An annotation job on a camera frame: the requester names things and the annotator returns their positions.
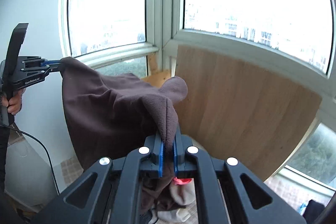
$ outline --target window glass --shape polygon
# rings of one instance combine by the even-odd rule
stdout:
[[[72,56],[145,42],[145,0],[68,0]]]
[[[185,29],[261,43],[327,71],[330,0],[185,0],[184,12]]]
[[[133,73],[139,78],[144,78],[147,76],[147,57],[134,58],[118,63],[113,63],[105,67],[96,69],[103,75],[120,75],[123,73]]]
[[[287,165],[336,188],[336,133],[320,124]]]

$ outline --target hand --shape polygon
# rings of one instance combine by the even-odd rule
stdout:
[[[22,94],[25,92],[26,89],[19,90],[14,94],[9,102],[5,96],[2,96],[2,105],[8,107],[8,113],[12,115],[17,114],[21,110],[21,103],[22,103]]]

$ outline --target black wire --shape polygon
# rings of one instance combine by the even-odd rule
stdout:
[[[2,122],[0,122],[0,126],[2,127],[6,127],[10,130],[14,130],[16,132],[19,132],[23,135],[26,135],[30,138],[32,138],[33,140],[37,141],[40,145],[42,145],[42,147],[44,148],[45,152],[47,153],[47,156],[48,156],[48,159],[49,159],[49,163],[50,163],[50,168],[51,168],[51,172],[52,172],[52,177],[54,179],[54,183],[55,183],[55,187],[56,187],[56,191],[57,191],[57,195],[59,195],[59,189],[58,189],[58,185],[57,185],[57,182],[56,182],[56,177],[55,177],[55,172],[54,172],[54,169],[53,169],[53,165],[51,164],[51,159],[50,159],[50,156],[49,156],[49,153],[48,153],[48,150],[45,148],[45,146],[43,145],[43,143],[41,143],[37,138],[35,138],[34,136],[22,131],[22,130],[18,130],[18,129],[15,129],[15,128],[12,128],[12,127],[9,127],[9,126],[6,126],[5,124],[3,124]]]

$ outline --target finger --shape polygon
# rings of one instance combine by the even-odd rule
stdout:
[[[2,105],[8,107],[9,103],[6,97],[2,96]]]
[[[8,113],[12,113],[13,115],[18,113],[20,111],[20,107],[21,105],[11,105],[10,107],[8,107]]]
[[[19,95],[19,94],[16,94],[14,97],[12,97],[9,100],[10,105],[16,105],[18,103],[21,103],[21,95]]]
[[[13,111],[13,112],[12,112],[12,115],[16,115],[16,114],[18,114],[18,113],[20,112],[20,110],[21,110],[21,106],[18,107],[18,109],[16,109],[15,111]]]

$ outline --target white window frame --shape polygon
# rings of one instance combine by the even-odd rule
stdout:
[[[175,71],[178,45],[190,45],[210,51],[219,52],[233,58],[253,63],[259,67],[281,74],[321,95],[322,103],[316,114],[316,119],[298,147],[315,131],[320,122],[336,131],[336,0],[331,0],[333,17],[333,37],[330,67],[327,75],[310,64],[295,58],[285,52],[245,39],[199,30],[183,29],[184,0],[166,0],[163,2],[163,68]],[[282,175],[291,172],[282,171]],[[300,179],[301,184],[307,182],[311,187],[311,180]]]
[[[68,0],[58,1],[58,25],[63,57],[71,56]],[[108,48],[75,58],[92,68],[99,68],[153,52],[158,52],[158,67],[162,69],[162,0],[146,0],[146,42]]]
[[[332,198],[336,190],[333,187],[325,185],[324,183],[315,180],[288,165],[282,168],[278,174],[310,190],[328,196],[329,198]]]

